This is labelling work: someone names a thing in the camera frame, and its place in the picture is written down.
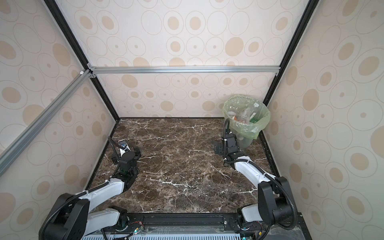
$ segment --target crumpled plastic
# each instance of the crumpled plastic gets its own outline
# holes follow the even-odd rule
[[[237,118],[240,118],[240,115],[244,109],[248,106],[254,105],[254,103],[258,103],[261,105],[261,116],[257,122],[244,124],[242,122],[233,120],[232,117],[228,114],[228,112],[234,112]],[[235,95],[228,99],[223,106],[224,118],[230,119],[230,129],[235,130],[243,137],[256,139],[259,136],[261,130],[263,130],[271,119],[271,112],[268,108],[257,99],[243,96],[243,95]]]

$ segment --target light blue vented panel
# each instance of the light blue vented panel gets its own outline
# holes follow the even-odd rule
[[[124,237],[127,235],[115,234],[108,235],[108,240]],[[104,240],[101,234],[91,234],[81,240]],[[129,240],[240,240],[240,234],[236,233],[207,233],[207,234],[147,234],[135,235]]]

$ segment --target robotic arm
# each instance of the robotic arm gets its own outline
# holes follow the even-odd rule
[[[39,231],[39,240],[77,240],[111,226],[117,231],[124,230],[129,220],[127,210],[111,206],[90,213],[109,198],[129,189],[139,174],[137,160],[141,157],[140,150],[134,148],[131,151],[125,140],[119,141],[118,147],[121,158],[110,179],[76,195],[65,193],[59,196]]]
[[[291,230],[297,223],[296,205],[286,178],[276,177],[257,166],[237,145],[237,139],[229,129],[229,119],[225,120],[222,142],[215,144],[215,153],[222,155],[224,162],[242,173],[258,189],[258,204],[244,207],[242,229],[247,229],[256,221],[263,221],[268,226],[279,224]],[[289,225],[280,222],[291,218]]]

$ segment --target trash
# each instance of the trash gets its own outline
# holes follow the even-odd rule
[[[224,118],[230,118],[230,128],[236,134],[241,149],[247,148],[270,121],[271,113],[257,99],[236,95],[223,106]]]

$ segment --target green plastic bag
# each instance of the green plastic bag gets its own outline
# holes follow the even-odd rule
[[[242,122],[232,119],[233,113],[235,113],[237,118],[240,118],[241,113],[244,109],[249,106],[258,103],[261,107],[260,117],[257,122],[249,124],[244,124]],[[263,130],[271,118],[271,113],[268,108],[257,99],[250,98],[243,95],[235,95],[228,99],[223,106],[224,118],[230,119],[230,128],[233,133],[236,134],[236,137],[239,142],[240,148],[248,147],[253,139],[256,139],[259,136],[261,130]]]

